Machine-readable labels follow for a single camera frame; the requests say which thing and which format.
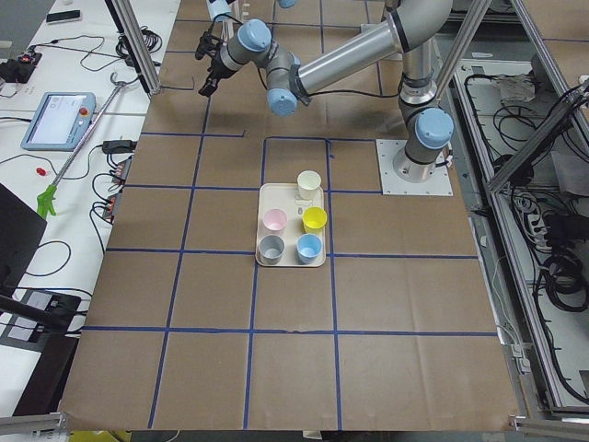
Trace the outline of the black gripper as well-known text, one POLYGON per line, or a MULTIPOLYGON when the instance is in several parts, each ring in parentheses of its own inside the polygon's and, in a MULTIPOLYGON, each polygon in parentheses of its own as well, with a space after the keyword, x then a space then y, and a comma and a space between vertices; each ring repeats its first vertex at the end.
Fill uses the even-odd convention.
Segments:
POLYGON ((231 57, 224 43, 218 43, 215 47, 207 72, 207 80, 198 91, 201 96, 212 96, 222 79, 228 79, 237 72, 237 62, 231 57))

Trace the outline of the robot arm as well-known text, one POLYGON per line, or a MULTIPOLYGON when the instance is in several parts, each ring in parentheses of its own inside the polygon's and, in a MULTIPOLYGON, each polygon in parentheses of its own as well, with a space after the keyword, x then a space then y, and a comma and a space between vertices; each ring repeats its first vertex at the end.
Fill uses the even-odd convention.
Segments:
POLYGON ((307 64, 281 46, 259 19, 241 24, 228 41, 208 29, 195 51, 196 59, 211 60, 199 93, 211 96, 221 80, 253 63, 265 72, 271 111, 289 116, 299 103, 308 104, 325 87, 399 53, 403 70, 398 99, 408 140, 394 156, 393 169, 405 181, 425 182, 432 177, 436 159, 454 132, 452 118, 433 103, 440 83, 433 77, 431 53, 432 38, 447 21, 451 8, 449 1, 400 1, 387 9, 374 28, 307 64))
POLYGON ((281 8, 287 9, 293 7, 297 3, 297 0, 277 0, 277 2, 281 8))

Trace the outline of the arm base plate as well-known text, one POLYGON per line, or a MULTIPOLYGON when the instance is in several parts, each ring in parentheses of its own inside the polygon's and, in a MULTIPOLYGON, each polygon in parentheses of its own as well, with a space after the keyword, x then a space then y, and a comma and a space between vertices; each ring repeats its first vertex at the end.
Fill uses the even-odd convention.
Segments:
POLYGON ((385 196, 441 196, 453 195, 448 167, 442 152, 429 165, 412 162, 402 139, 376 139, 382 193, 385 196))

